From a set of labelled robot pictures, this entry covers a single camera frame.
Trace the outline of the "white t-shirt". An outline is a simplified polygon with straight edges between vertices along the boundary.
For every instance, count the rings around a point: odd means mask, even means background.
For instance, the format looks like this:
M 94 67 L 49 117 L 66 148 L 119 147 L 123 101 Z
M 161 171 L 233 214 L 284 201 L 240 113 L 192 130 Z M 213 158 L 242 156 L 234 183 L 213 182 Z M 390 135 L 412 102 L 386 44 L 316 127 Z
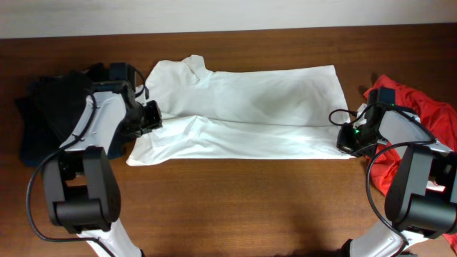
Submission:
M 334 66 L 211 71 L 202 56 L 158 62 L 146 80 L 163 117 L 136 140 L 130 166 L 171 159 L 345 159 L 349 120 Z

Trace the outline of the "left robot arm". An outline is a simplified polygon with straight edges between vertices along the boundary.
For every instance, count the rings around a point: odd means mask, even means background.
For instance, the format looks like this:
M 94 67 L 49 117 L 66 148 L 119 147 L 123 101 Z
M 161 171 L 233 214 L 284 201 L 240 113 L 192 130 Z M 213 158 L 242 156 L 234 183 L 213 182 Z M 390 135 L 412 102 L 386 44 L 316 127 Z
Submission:
M 155 101 L 136 100 L 129 81 L 96 82 L 70 136 L 38 168 L 49 218 L 61 242 L 87 242 L 97 256 L 143 256 L 123 227 L 121 192 L 107 153 L 116 134 L 138 138 L 161 127 Z

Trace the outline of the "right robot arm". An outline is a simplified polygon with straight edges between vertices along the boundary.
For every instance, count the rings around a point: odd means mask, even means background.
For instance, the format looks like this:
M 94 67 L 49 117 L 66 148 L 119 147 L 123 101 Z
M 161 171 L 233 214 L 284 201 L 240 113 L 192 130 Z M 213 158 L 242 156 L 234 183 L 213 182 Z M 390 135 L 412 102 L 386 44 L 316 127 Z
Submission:
M 374 204 L 378 222 L 362 236 L 349 239 L 342 256 L 404 256 L 412 245 L 456 232 L 456 152 L 444 146 L 410 109 L 369 104 L 340 125 L 337 146 L 352 156 L 368 154 L 371 174 L 386 144 L 400 165 L 386 194 L 384 211 Z

